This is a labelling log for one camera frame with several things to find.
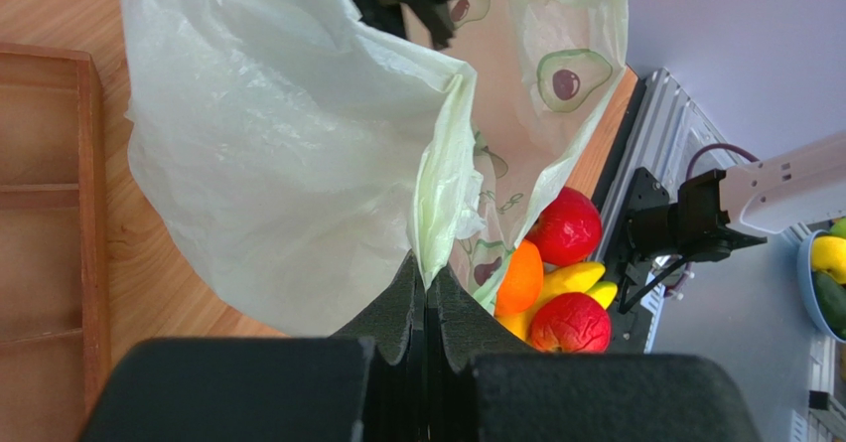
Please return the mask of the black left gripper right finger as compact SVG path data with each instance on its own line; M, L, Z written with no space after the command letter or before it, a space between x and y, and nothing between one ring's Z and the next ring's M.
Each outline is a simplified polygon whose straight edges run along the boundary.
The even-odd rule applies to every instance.
M690 355L540 353L442 269L427 294L433 441L757 441L739 388Z

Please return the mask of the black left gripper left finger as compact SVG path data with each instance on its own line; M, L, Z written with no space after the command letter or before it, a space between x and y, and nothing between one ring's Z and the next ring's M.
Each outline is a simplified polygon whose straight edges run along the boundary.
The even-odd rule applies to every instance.
M159 338L119 362L83 441L422 441L421 277L326 338Z

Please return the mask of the orange fake orange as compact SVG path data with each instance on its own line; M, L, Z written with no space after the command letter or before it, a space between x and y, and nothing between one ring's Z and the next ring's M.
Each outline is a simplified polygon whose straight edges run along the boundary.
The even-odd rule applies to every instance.
M544 264L537 246L524 240L511 255L508 269L496 293L494 314L517 315L529 309L539 297L544 281Z

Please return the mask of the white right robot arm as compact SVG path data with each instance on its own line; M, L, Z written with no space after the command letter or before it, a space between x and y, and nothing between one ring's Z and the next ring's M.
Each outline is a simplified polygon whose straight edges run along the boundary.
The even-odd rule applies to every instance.
M365 24L400 39L406 36L400 7L407 5L438 50L454 36L448 1L353 0ZM612 245L623 250L626 265L617 310L628 313L687 263L721 261L796 223L842 217L844 204L843 132L769 160L689 179L676 203L629 208L618 220Z

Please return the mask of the red fake tomato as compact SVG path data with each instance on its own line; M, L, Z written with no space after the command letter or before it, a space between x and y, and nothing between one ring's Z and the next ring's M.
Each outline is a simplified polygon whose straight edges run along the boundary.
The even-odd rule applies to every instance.
M564 187L540 214L526 239L544 263L558 267L585 260L603 236L600 213L580 191Z

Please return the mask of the light green plastic bag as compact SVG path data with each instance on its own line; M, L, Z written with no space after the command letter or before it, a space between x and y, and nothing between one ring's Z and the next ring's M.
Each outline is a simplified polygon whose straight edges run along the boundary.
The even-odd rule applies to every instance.
M451 0L435 51L353 0L120 0L130 170L204 282L326 336L413 253L486 310L626 69L629 0Z

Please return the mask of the red fake apple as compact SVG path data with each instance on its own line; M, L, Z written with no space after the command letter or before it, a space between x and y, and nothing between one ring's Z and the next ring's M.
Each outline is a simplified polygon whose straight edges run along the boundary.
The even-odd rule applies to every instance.
M608 312L583 293L552 298L534 315L527 342L546 353L603 353L611 342Z

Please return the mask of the yellow fake banana bunch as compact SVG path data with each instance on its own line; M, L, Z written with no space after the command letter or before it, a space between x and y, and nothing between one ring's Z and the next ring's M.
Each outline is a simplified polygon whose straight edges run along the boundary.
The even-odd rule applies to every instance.
M529 327L535 314L553 298L565 293L587 294L608 309L618 294L618 285L602 280L606 269L599 262L580 262L557 268L544 276L542 290L535 303L522 313L495 316L516 337L528 342Z

